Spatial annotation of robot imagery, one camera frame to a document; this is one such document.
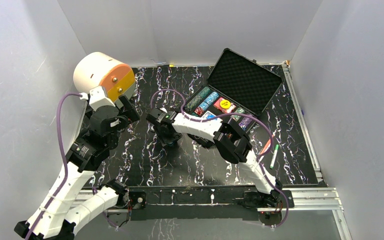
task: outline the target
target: blue poker chip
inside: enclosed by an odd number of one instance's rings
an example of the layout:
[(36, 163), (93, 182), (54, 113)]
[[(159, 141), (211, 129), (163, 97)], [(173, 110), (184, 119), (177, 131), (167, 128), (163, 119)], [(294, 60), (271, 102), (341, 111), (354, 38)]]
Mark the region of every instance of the blue poker chip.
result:
[(205, 100), (208, 105), (213, 104), (219, 98), (219, 94), (213, 91)]
[(210, 105), (208, 105), (208, 103), (206, 103), (205, 101), (201, 102), (201, 104), (198, 106), (198, 108), (202, 108), (202, 110), (207, 110), (207, 108), (209, 107)]

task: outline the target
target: white cylindrical robot head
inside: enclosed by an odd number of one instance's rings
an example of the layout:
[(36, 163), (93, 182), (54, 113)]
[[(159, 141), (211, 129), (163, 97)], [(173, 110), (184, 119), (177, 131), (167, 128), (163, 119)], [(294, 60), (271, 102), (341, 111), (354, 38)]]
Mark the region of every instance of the white cylindrical robot head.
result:
[(122, 94), (129, 99), (136, 87), (132, 68), (102, 52), (85, 56), (75, 67), (73, 81), (80, 93), (102, 86), (113, 102)]

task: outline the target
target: red object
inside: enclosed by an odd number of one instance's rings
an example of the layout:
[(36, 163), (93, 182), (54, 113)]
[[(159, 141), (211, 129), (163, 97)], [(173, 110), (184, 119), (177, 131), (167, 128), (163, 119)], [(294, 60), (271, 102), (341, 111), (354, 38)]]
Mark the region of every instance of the red object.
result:
[(215, 103), (214, 103), (214, 107), (216, 107), (218, 110), (222, 111), (223, 113), (225, 114), (228, 114), (228, 113), (231, 113), (233, 109), (236, 108), (235, 104), (233, 102), (230, 102), (230, 107), (228, 109), (224, 109), (222, 108), (222, 106), (220, 106), (220, 102), (223, 101), (224, 98), (223, 97), (220, 97)]
[(196, 113), (198, 116), (201, 116), (204, 113), (204, 110), (199, 106), (195, 109), (194, 113)]
[(265, 143), (265, 146), (261, 149), (261, 151), (259, 152), (259, 154), (262, 154), (264, 153), (270, 146), (270, 138), (267, 140), (267, 142)]

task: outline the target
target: poker chip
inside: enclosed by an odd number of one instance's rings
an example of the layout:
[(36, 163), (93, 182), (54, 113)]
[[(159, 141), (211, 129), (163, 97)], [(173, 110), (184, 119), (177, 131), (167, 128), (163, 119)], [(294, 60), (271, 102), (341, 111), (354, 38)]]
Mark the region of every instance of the poker chip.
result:
[(203, 98), (199, 95), (196, 95), (194, 98), (192, 98), (192, 100), (190, 100), (185, 106), (184, 106), (184, 110), (188, 113), (190, 113), (192, 111), (192, 109), (194, 109), (201, 101), (203, 100)]
[(221, 100), (220, 107), (222, 109), (229, 109), (231, 107), (231, 102), (229, 100), (226, 100), (226, 99)]
[(207, 108), (209, 107), (210, 105), (208, 105), (205, 101), (201, 102), (201, 104), (198, 106), (198, 108), (202, 108), (202, 110), (207, 110)]
[(240, 121), (239, 126), (240, 126), (243, 130), (245, 130), (245, 129), (247, 129), (248, 125), (249, 125), (252, 121), (253, 121), (253, 120), (252, 120), (251, 118), (244, 117), (244, 118), (242, 119), (242, 121)]
[(199, 93), (198, 93), (198, 96), (200, 96), (202, 99), (204, 99), (205, 97), (208, 96), (208, 94), (210, 94), (211, 92), (211, 88), (209, 87), (204, 87)]
[(215, 91), (213, 91), (205, 100), (208, 105), (211, 105), (214, 103), (214, 101), (219, 97), (219, 94)]
[(233, 109), (236, 108), (236, 105), (229, 102), (230, 103), (230, 107), (225, 109), (223, 108), (220, 103), (225, 100), (223, 97), (220, 97), (215, 103), (214, 103), (214, 107), (216, 107), (217, 109), (219, 109), (220, 111), (222, 111), (223, 113), (225, 114), (228, 114), (228, 113), (231, 113), (233, 111)]
[(201, 116), (204, 113), (204, 110), (202, 107), (199, 106), (193, 112), (196, 113), (198, 116)]
[[(234, 112), (237, 113), (237, 114), (243, 114), (243, 113), (245, 113), (245, 110), (244, 110), (242, 107), (238, 107), (238, 108), (236, 109), (236, 111), (234, 111)], [(237, 122), (237, 121), (239, 121), (239, 119), (241, 118), (241, 116), (233, 115), (232, 118)]]

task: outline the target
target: wire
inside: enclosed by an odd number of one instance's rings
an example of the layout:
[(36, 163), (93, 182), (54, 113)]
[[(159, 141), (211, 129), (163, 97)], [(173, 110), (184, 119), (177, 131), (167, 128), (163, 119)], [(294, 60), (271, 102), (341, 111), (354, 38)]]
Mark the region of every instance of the wire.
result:
[[(58, 137), (59, 152), (61, 153), (62, 164), (64, 166), (64, 178), (62, 179), (61, 184), (56, 188), (55, 192), (52, 194), (53, 197), (50, 197), (49, 200), (46, 202), (45, 206), (43, 207), (44, 209), (47, 209), (49, 207), (49, 205), (51, 205), (54, 198), (61, 191), (64, 184), (66, 184), (68, 174), (69, 174), (69, 167), (67, 165), (66, 154), (64, 152), (63, 137), (61, 135), (61, 108), (63, 107), (64, 100), (68, 96), (81, 97), (82, 95), (79, 93), (68, 92), (64, 96), (62, 96), (61, 100), (59, 100), (58, 107), (56, 108), (56, 135)], [(30, 229), (27, 232), (27, 235), (24, 238), (25, 240), (28, 240), (30, 238), (30, 235), (32, 235), (33, 230), (35, 230), (35, 227), (38, 225), (38, 223), (41, 220), (41, 218), (43, 217), (44, 213), (45, 213), (45, 211), (43, 210), (39, 213), (39, 215), (37, 215), (36, 220), (33, 222), (33, 224), (31, 225)]]
[(283, 201), (280, 201), (280, 209), (279, 209), (279, 213), (282, 212), (282, 209), (284, 208), (284, 202)]
[[(97, 190), (97, 188), (96, 187), (92, 187), (92, 193), (93, 193), (93, 195), (95, 195), (95, 194), (97, 194), (98, 193), (98, 190)], [(117, 227), (120, 227), (120, 226), (117, 226), (117, 224), (115, 223), (115, 222), (113, 222), (106, 214), (105, 214), (105, 212), (102, 212), (102, 215), (105, 217), (105, 219), (106, 219), (106, 221), (109, 223), (109, 225), (111, 225), (111, 227), (113, 227), (113, 228), (117, 228)]]
[[(183, 100), (183, 103), (180, 107), (180, 111), (181, 111), (181, 114), (188, 120), (191, 120), (193, 122), (199, 122), (199, 123), (205, 123), (205, 122), (208, 122), (208, 121), (211, 121), (213, 119), (219, 119), (219, 118), (223, 118), (223, 117), (226, 117), (226, 116), (241, 116), (241, 117), (245, 117), (245, 118), (249, 118), (251, 120), (254, 120), (257, 124), (259, 124), (260, 126), (262, 126), (264, 128), (264, 130), (267, 132), (268, 136), (270, 137), (270, 146), (267, 148), (267, 150), (265, 150), (263, 153), (260, 153), (257, 155), (256, 157), (256, 161), (257, 163), (260, 163), (260, 159), (261, 157), (263, 157), (265, 154), (267, 154), (268, 152), (270, 152), (273, 148), (273, 135), (272, 133), (270, 132), (269, 128), (264, 124), (262, 123), (260, 120), (258, 120), (257, 118), (255, 118), (254, 116), (251, 116), (251, 115), (246, 115), (246, 114), (243, 114), (243, 113), (236, 113), (236, 112), (231, 112), (231, 113), (223, 113), (221, 115), (218, 115), (218, 116), (215, 116), (215, 117), (211, 117), (211, 118), (208, 118), (208, 119), (202, 119), (202, 118), (193, 118), (193, 117), (189, 117), (189, 115), (187, 115), (185, 113), (185, 111), (183, 110), (183, 107), (185, 106), (186, 104), (186, 100), (185, 100), (185, 97), (183, 97), (183, 95), (174, 90), (174, 89), (161, 89), (161, 90), (158, 90), (156, 92), (154, 92), (154, 94), (152, 95), (151, 97), (151, 100), (150, 100), (150, 107), (151, 109), (154, 107), (153, 106), (153, 102), (154, 102), (154, 97), (160, 93), (160, 92), (164, 92), (164, 91), (171, 91), (171, 92), (174, 92), (178, 95), (180, 95), (181, 99)], [(280, 195), (282, 195), (284, 197), (284, 199), (287, 199), (286, 195), (280, 190), (278, 189), (275, 185), (273, 185), (273, 183), (270, 181), (269, 177), (267, 176), (266, 174), (266, 171), (264, 170), (264, 165), (263, 163), (260, 163), (258, 164), (259, 167), (261, 168), (261, 171), (262, 171), (262, 174), (264, 175), (264, 178), (265, 180), (268, 182), (268, 184), (274, 189), (276, 190), (277, 192), (279, 192)], [(280, 225), (282, 225), (285, 220), (288, 218), (288, 213), (289, 213), (289, 203), (288, 201), (286, 201), (286, 213), (285, 213), (285, 217), (280, 221), (279, 224), (277, 224), (276, 226), (279, 227)]]
[(278, 207), (279, 207), (279, 203), (276, 204), (276, 209), (274, 210), (274, 213), (276, 213), (276, 211), (278, 210)]
[(123, 224), (127, 224), (130, 219), (132, 218), (132, 206), (130, 205), (130, 202), (131, 200), (128, 202), (128, 207), (127, 207), (127, 216), (126, 216), (126, 220), (123, 221), (118, 227), (120, 228), (121, 226), (123, 226)]

